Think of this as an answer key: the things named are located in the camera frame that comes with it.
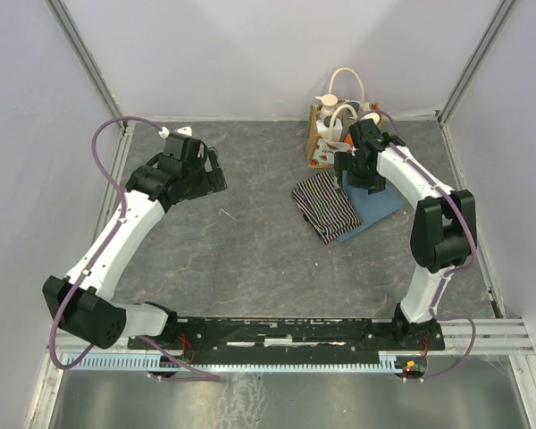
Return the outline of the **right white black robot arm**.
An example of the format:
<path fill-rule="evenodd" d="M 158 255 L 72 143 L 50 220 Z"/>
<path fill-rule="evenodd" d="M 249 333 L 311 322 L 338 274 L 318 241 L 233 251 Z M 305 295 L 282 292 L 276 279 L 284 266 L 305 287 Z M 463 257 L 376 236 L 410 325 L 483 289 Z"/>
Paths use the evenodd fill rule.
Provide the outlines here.
<path fill-rule="evenodd" d="M 410 249 L 415 270 L 406 295 L 390 323 L 369 323 L 364 336 L 401 349 L 436 343 L 440 299 L 455 273 L 471 264 L 477 251 L 473 194 L 455 190 L 428 172 L 397 135 L 383 132 L 371 119 L 349 128 L 352 149 L 335 156 L 341 185 L 382 193 L 392 184 L 415 211 Z"/>

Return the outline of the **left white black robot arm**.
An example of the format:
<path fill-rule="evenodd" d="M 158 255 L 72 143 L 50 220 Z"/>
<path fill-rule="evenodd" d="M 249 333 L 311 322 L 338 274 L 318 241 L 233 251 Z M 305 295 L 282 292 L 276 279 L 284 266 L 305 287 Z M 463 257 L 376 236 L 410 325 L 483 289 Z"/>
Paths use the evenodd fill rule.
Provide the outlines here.
<path fill-rule="evenodd" d="M 180 335 L 174 312 L 156 304 L 117 304 L 113 295 L 138 246 L 172 206 L 226 188 L 215 148 L 193 138 L 190 127 L 168 134 L 163 151 L 131 174 L 86 255 L 63 278 L 46 280 L 43 294 L 59 328 L 100 349 L 138 335 L 160 349 L 174 346 Z"/>

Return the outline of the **white pump dispenser bottle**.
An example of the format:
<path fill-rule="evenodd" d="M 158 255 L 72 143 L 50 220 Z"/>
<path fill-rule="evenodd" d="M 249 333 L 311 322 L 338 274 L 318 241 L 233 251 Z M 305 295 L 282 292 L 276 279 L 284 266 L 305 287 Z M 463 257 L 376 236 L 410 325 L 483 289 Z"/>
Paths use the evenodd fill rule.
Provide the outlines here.
<path fill-rule="evenodd" d="M 336 119 L 333 126 L 331 126 L 331 117 L 339 102 L 338 98 L 335 95 L 328 93 L 323 96 L 318 96 L 316 99 L 320 102 L 317 107 L 316 121 L 318 135 L 330 141 L 339 141 L 342 132 L 341 120 Z"/>

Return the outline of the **left aluminium corner post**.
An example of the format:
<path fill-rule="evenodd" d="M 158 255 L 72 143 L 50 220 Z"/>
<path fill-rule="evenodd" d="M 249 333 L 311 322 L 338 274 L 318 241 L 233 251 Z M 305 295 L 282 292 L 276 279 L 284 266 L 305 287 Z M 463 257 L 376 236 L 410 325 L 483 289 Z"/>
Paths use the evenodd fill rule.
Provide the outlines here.
<path fill-rule="evenodd" d="M 78 25 L 71 16 L 66 3 L 61 0 L 46 0 L 46 6 L 63 32 L 72 52 L 76 55 L 95 92 L 112 118 L 121 116 L 121 109 L 110 90 L 94 56 L 89 51 Z"/>

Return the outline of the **aluminium frame rail front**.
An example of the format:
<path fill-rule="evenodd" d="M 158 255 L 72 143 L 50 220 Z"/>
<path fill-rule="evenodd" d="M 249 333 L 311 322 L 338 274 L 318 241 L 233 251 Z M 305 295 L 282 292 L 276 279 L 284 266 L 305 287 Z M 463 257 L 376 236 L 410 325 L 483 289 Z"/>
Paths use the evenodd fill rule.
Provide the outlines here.
<path fill-rule="evenodd" d="M 422 340 L 397 342 L 383 319 L 229 319 L 185 318 L 180 330 L 195 349 L 222 347 L 354 346 L 378 353 L 412 355 L 423 350 Z M 439 321 L 429 333 L 432 352 L 488 355 L 532 355 L 534 348 L 520 319 Z"/>

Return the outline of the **aluminium corner post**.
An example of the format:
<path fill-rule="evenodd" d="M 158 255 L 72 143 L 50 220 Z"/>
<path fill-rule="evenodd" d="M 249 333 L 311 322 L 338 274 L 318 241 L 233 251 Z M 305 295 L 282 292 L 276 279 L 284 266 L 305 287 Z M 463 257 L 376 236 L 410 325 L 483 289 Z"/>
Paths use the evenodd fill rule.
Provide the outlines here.
<path fill-rule="evenodd" d="M 72 52 L 76 55 L 95 92 L 112 118 L 121 116 L 121 109 L 110 90 L 94 56 L 89 51 L 78 25 L 71 16 L 66 3 L 61 0 L 46 0 L 46 6 L 63 32 Z"/>
<path fill-rule="evenodd" d="M 501 30 L 506 25 L 506 22 L 516 5 L 516 0 L 501 0 L 498 3 L 497 9 L 492 14 L 489 23 L 479 38 L 473 52 L 469 56 L 447 101 L 437 113 L 437 120 L 441 127 L 450 120 L 457 109 L 465 92 L 468 90 L 477 71 L 481 68 L 483 61 L 490 52 Z"/>

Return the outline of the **clear bottle beige cap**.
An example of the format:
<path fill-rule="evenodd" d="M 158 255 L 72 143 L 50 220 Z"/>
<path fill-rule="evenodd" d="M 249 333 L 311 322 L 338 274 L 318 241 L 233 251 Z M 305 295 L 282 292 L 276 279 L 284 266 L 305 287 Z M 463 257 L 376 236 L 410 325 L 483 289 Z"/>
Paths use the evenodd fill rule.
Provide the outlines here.
<path fill-rule="evenodd" d="M 371 120 L 376 126 L 379 126 L 381 124 L 381 115 L 376 112 L 370 112 L 367 114 L 364 114 L 361 118 L 361 121 L 365 120 Z"/>

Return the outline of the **brown canvas tote bag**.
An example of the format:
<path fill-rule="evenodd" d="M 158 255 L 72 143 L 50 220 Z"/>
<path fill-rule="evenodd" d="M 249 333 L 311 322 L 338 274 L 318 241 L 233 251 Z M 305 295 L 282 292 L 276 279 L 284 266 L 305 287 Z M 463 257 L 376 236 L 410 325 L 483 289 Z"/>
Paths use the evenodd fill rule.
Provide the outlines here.
<path fill-rule="evenodd" d="M 335 80 L 342 72 L 351 74 L 359 87 L 359 95 L 355 99 L 340 98 L 334 92 Z M 323 94 L 331 93 L 335 95 L 339 102 L 336 110 L 331 117 L 331 126 L 336 119 L 341 120 L 342 132 L 339 141 L 330 141 L 318 135 L 316 129 L 317 107 L 320 102 L 315 97 L 315 102 L 310 105 L 308 115 L 308 129 L 306 135 L 306 162 L 307 166 L 312 169 L 329 168 L 334 165 L 334 156 L 338 152 L 349 152 L 351 146 L 344 142 L 348 129 L 357 119 L 364 114 L 370 113 L 377 106 L 366 100 L 364 83 L 359 74 L 349 67 L 340 67 L 331 75 L 327 91 Z"/>

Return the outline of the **striped folded cloth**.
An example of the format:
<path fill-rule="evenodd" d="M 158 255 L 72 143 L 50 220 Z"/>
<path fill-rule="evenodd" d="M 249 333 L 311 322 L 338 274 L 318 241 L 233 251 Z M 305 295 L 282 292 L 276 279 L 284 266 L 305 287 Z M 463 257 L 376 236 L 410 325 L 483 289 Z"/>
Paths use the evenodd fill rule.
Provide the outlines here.
<path fill-rule="evenodd" d="M 363 224 L 346 191 L 329 171 L 319 172 L 299 182 L 291 196 L 300 213 L 323 244 L 353 231 Z"/>

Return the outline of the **orange bottle blue cap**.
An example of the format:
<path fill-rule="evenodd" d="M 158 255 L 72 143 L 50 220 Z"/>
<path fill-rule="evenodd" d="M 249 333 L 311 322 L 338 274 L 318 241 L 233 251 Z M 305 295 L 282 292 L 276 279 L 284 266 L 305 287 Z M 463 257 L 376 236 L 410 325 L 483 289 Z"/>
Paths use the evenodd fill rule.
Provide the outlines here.
<path fill-rule="evenodd" d="M 344 138 L 344 142 L 345 142 L 346 144 L 350 145 L 351 147 L 354 146 L 354 141 L 353 141 L 353 139 L 352 139 L 352 137 L 351 137 L 350 132 L 348 132 L 348 133 L 346 134 L 346 136 L 345 136 L 345 138 Z"/>

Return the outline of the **right aluminium corner post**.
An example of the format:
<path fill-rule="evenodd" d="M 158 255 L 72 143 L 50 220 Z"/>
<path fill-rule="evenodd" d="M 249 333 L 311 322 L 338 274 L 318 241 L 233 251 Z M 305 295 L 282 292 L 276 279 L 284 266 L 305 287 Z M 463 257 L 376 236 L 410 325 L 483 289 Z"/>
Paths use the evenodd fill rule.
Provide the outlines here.
<path fill-rule="evenodd" d="M 481 68 L 483 61 L 490 52 L 501 30 L 506 25 L 506 22 L 516 5 L 516 0 L 501 0 L 498 3 L 497 9 L 492 14 L 489 23 L 479 38 L 473 52 L 469 56 L 447 101 L 437 113 L 437 120 L 441 127 L 450 120 L 457 109 L 465 92 L 468 90 L 477 71 Z"/>

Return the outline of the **blue folded cloth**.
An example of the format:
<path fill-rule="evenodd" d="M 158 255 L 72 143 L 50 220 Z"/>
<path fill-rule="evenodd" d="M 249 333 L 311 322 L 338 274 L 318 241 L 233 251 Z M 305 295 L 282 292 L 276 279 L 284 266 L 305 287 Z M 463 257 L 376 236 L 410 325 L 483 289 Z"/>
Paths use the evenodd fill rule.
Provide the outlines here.
<path fill-rule="evenodd" d="M 347 185 L 347 180 L 344 180 L 343 189 L 359 215 L 361 224 L 336 238 L 336 241 L 340 243 L 352 239 L 360 232 L 393 215 L 404 205 L 404 200 L 391 186 L 387 186 L 385 190 L 380 192 L 370 194 L 367 189 L 349 186 Z"/>

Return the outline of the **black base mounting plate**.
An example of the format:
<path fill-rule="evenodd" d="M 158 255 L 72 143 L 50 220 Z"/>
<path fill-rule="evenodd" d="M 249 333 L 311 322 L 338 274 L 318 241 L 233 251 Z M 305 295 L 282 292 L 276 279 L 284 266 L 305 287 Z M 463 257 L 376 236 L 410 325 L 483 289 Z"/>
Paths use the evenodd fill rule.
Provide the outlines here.
<path fill-rule="evenodd" d="M 370 318 L 178 318 L 152 339 L 163 349 L 187 351 L 198 365 L 375 364 L 381 351 L 442 351 L 441 325 L 406 328 Z"/>

